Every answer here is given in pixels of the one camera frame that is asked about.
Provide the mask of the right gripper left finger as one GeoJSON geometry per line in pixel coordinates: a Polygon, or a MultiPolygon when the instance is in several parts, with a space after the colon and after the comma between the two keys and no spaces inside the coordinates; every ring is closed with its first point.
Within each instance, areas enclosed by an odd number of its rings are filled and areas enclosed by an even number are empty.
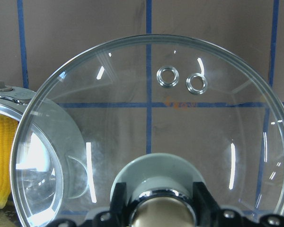
{"type": "Polygon", "coordinates": [[[109,210],[101,211],[93,218],[85,220],[81,227],[128,227],[130,209],[126,199],[126,183],[116,183],[109,210]]]}

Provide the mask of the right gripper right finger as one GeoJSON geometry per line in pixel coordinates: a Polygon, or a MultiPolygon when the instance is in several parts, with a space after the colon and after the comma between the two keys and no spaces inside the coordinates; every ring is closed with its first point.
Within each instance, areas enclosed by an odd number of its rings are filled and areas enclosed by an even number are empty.
{"type": "Polygon", "coordinates": [[[284,216],[268,214],[254,222],[233,209],[221,208],[203,182],[193,183],[193,202],[200,227],[284,227],[284,216]]]}

